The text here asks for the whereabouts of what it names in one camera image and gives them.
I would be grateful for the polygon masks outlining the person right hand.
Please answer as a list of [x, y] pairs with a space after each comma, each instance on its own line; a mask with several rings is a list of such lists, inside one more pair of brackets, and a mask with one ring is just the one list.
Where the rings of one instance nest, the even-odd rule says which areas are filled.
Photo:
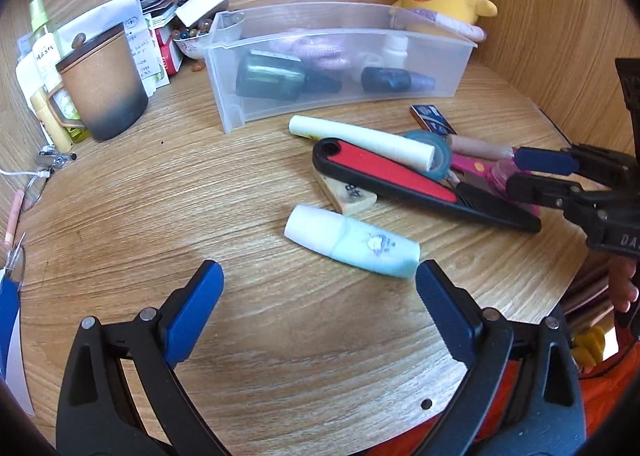
[[628, 312], [638, 300], [639, 289], [632, 282], [636, 269], [634, 259], [614, 256], [608, 262], [608, 295], [618, 312]]

